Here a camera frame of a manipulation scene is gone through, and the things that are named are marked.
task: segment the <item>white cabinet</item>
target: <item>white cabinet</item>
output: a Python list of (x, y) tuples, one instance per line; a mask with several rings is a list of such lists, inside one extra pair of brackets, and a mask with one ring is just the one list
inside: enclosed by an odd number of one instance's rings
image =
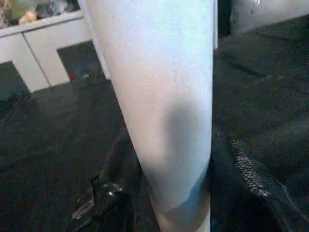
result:
[[(5, 69), (5, 63), (9, 61), (13, 63), (30, 92), (49, 87), (44, 73), (20, 33), (0, 38), (0, 69)], [(9, 76), (2, 77), (3, 82), (7, 82)]]
[(104, 57), (98, 57), (81, 11), (1, 29), (0, 69), (8, 61), (30, 92), (103, 70), (108, 79)]
[(26, 32), (24, 35), (51, 86), (70, 81), (57, 51), (91, 40), (84, 19)]

